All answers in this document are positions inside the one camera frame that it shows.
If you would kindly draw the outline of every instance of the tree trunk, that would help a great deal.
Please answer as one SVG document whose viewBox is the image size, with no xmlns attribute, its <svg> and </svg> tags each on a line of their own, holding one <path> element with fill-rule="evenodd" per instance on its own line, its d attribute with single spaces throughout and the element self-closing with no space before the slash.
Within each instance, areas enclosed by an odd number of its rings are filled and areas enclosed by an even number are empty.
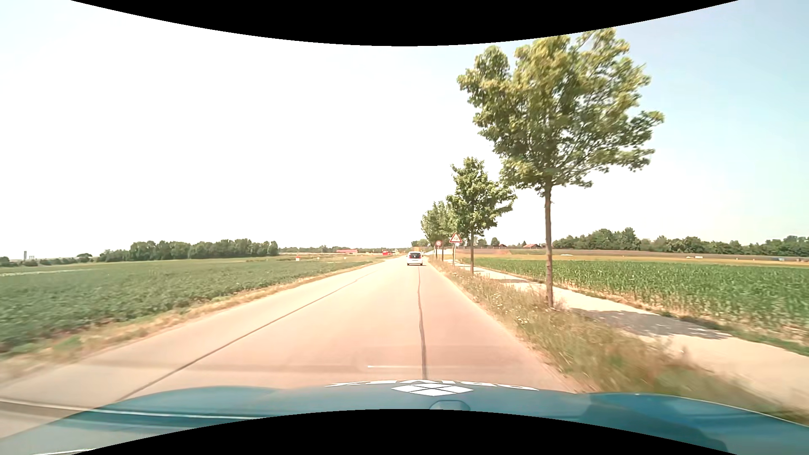
<svg viewBox="0 0 809 455">
<path fill-rule="evenodd" d="M 553 246 L 551 245 L 551 189 L 545 190 L 545 295 L 548 305 L 553 304 Z"/>
<path fill-rule="evenodd" d="M 469 236 L 471 241 L 469 242 L 469 256 L 471 257 L 471 265 L 469 266 L 469 271 L 472 272 L 472 275 L 475 274 L 475 236 Z"/>
</svg>

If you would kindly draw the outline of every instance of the roadside verge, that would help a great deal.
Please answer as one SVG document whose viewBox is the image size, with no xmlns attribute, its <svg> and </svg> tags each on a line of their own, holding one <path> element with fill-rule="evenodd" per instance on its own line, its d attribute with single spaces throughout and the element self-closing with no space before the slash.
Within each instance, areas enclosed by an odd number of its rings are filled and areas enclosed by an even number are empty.
<svg viewBox="0 0 809 455">
<path fill-rule="evenodd" d="M 571 311 L 551 309 L 543 295 L 431 260 L 476 303 L 524 341 L 550 355 L 560 370 L 600 392 L 661 393 L 754 410 L 808 424 L 809 414 L 675 357 L 660 342 L 638 337 Z"/>
</svg>

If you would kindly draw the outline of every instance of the cornfield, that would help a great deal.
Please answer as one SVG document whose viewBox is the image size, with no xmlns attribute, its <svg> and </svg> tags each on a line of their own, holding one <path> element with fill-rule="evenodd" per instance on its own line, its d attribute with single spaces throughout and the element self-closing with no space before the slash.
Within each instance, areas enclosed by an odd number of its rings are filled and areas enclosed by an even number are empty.
<svg viewBox="0 0 809 455">
<path fill-rule="evenodd" d="M 545 261 L 481 257 L 475 263 L 544 281 Z M 553 281 L 693 316 L 809 328 L 809 268 L 559 261 L 553 263 Z"/>
</svg>

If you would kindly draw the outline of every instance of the car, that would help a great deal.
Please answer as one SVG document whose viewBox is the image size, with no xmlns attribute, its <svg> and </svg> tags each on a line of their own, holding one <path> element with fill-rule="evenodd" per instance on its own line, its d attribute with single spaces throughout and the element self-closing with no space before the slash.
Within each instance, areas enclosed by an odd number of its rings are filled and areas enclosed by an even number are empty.
<svg viewBox="0 0 809 455">
<path fill-rule="evenodd" d="M 421 251 L 411 251 L 407 255 L 407 265 L 412 266 L 413 264 L 424 265 L 424 256 L 421 255 Z"/>
<path fill-rule="evenodd" d="M 452 415 L 464 427 L 521 427 L 522 423 L 536 425 L 541 418 L 545 427 L 557 433 L 576 431 L 593 440 L 682 447 L 681 452 L 806 455 L 809 447 L 806 426 L 718 403 L 655 393 L 568 393 L 475 381 L 479 378 L 453 379 L 338 382 L 293 389 L 220 385 L 168 390 L 12 434 L 0 440 L 0 453 L 81 455 L 122 444 L 131 453 L 158 452 L 170 444 L 201 446 L 199 441 L 211 434 L 213 440 L 232 435 L 255 440 L 278 433 L 278 428 L 291 433 L 307 425 L 324 429 L 330 437 L 344 437 L 358 423 L 376 432 L 389 430 L 389 416 L 397 416 L 393 413 L 398 410 L 406 410 L 404 417 L 413 410 L 470 411 Z M 283 419 L 269 420 L 276 417 Z M 425 413 L 421 420 L 425 419 L 433 425 L 447 421 L 446 415 L 435 413 Z M 223 424 L 231 426 L 225 430 Z M 695 447 L 712 450 L 696 451 Z"/>
</svg>

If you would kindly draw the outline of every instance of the sidewalk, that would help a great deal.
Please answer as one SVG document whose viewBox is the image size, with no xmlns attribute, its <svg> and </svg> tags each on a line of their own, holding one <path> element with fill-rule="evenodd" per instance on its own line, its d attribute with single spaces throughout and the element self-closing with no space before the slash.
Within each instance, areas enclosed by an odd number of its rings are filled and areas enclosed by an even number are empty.
<svg viewBox="0 0 809 455">
<path fill-rule="evenodd" d="M 469 269 L 469 265 L 458 262 L 455 266 Z M 544 292 L 545 289 L 544 284 L 477 266 L 475 274 L 520 290 Z M 559 287 L 553 288 L 553 294 L 564 308 L 619 327 L 646 341 L 670 342 L 674 353 L 687 353 L 692 362 L 706 370 L 737 380 L 764 397 L 809 410 L 809 357 L 805 355 Z"/>
</svg>

